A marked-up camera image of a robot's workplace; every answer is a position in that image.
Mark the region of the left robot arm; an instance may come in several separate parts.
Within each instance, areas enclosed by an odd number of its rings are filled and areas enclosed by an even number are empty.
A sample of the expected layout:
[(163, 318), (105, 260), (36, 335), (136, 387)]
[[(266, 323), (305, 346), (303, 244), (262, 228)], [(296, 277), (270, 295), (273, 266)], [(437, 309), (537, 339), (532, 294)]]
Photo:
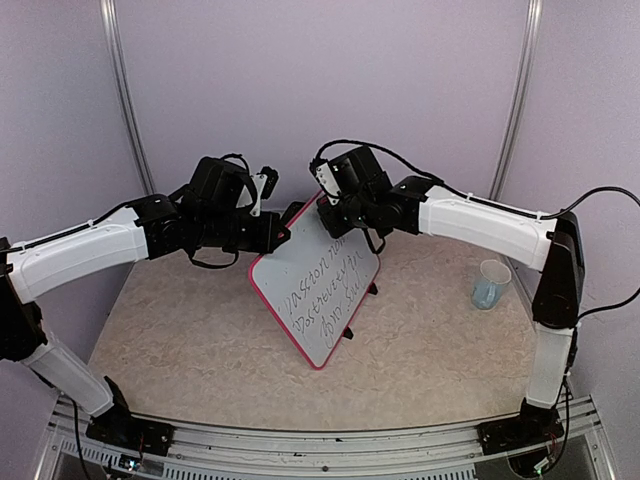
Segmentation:
[(280, 214), (265, 211), (279, 179), (265, 166), (251, 172), (240, 154), (203, 157), (193, 176), (170, 195), (125, 201), (96, 219), (39, 239), (1, 240), (1, 357), (27, 366), (99, 421), (121, 445), (133, 443), (140, 424), (119, 387), (100, 378), (53, 334), (46, 332), (37, 299), (62, 285), (111, 267), (184, 252), (192, 265), (203, 248), (271, 254), (290, 231)]

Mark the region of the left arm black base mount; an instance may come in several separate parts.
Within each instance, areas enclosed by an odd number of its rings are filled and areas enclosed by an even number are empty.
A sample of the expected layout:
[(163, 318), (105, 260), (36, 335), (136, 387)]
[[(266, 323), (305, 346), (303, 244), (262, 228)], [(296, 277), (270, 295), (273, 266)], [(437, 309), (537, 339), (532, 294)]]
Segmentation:
[(86, 436), (105, 444), (135, 450), (139, 454), (166, 457), (175, 428), (164, 422), (134, 416), (117, 384), (104, 377), (112, 395), (112, 406), (105, 413), (92, 415)]

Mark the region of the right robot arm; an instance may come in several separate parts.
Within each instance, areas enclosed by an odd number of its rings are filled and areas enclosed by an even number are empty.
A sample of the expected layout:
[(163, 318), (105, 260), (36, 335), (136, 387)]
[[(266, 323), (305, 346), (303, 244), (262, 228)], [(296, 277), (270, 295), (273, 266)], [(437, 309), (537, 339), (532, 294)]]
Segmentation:
[(557, 403), (577, 342), (585, 266), (576, 216), (531, 212), (463, 194), (426, 173), (393, 184), (369, 145), (333, 159), (316, 156), (310, 172), (324, 193), (317, 202), (321, 222), (335, 239), (353, 230), (373, 230), (379, 238), (396, 230), (442, 236), (539, 272), (532, 302), (536, 350), (523, 401), (528, 408), (511, 423), (518, 442), (535, 442), (550, 427), (547, 410)]

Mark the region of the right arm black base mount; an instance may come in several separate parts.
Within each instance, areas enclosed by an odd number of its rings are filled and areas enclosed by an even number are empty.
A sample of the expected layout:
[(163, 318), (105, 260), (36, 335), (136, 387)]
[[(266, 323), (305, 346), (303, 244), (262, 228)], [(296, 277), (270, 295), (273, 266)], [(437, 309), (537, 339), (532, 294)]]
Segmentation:
[(556, 407), (544, 409), (522, 401), (517, 415), (482, 422), (477, 427), (484, 455), (516, 450), (560, 438), (565, 430)]

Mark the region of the pink framed whiteboard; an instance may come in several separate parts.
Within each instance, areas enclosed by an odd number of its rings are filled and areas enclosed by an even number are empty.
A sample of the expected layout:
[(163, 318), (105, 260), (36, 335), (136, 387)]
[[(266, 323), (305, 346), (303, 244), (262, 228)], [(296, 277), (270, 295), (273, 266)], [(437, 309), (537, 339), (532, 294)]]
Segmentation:
[(252, 287), (315, 370), (326, 366), (380, 270), (361, 231), (329, 235), (318, 198), (311, 197), (288, 223), (291, 238), (249, 268)]

